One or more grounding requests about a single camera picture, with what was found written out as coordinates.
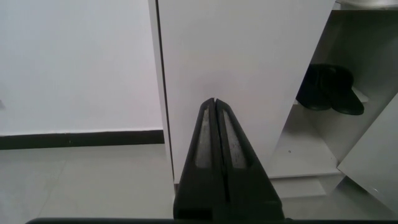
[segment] tile floor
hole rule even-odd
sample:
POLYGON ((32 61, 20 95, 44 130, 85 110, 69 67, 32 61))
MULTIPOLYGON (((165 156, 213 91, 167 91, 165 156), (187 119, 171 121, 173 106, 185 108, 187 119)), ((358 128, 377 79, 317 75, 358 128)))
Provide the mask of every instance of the tile floor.
MULTIPOLYGON (((164 145, 0 151, 0 223, 36 217, 172 218, 164 145)), ((293 219, 396 219, 350 181, 329 197, 283 199, 293 219)))

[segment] black baseboard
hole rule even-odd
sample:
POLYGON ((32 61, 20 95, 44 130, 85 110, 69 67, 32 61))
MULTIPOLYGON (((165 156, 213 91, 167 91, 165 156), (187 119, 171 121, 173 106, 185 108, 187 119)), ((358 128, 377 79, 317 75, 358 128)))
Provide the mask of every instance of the black baseboard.
POLYGON ((164 144, 163 130, 0 136, 0 150, 164 144))

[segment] white shelf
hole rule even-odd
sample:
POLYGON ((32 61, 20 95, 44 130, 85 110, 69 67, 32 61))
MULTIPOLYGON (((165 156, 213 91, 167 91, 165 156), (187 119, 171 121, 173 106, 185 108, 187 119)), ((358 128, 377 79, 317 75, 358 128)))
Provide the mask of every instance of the white shelf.
MULTIPOLYGON (((359 90, 355 89, 353 87, 353 91, 355 93, 355 95, 358 97, 358 99, 360 100, 360 102, 362 103, 366 103, 369 101, 369 98, 367 96, 365 96, 363 93, 361 93, 359 90)), ((300 103, 298 103, 297 100, 294 100, 293 105, 299 105, 300 103)))
POLYGON ((302 110, 292 110, 266 172, 271 179, 340 174, 337 163, 302 110))
POLYGON ((337 0, 333 10, 397 10, 398 0, 337 0))
POLYGON ((271 180, 279 198, 295 198, 326 195, 316 177, 283 178, 271 180))

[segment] white cabinet door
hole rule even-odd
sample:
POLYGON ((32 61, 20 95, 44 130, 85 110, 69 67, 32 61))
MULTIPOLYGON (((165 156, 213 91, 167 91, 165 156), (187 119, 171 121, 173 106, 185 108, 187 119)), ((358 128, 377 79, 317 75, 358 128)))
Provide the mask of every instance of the white cabinet door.
POLYGON ((398 96, 377 117, 339 170, 398 212, 398 96))
POLYGON ((333 3, 159 1, 176 183, 199 107, 211 97, 232 107, 266 166, 333 3))

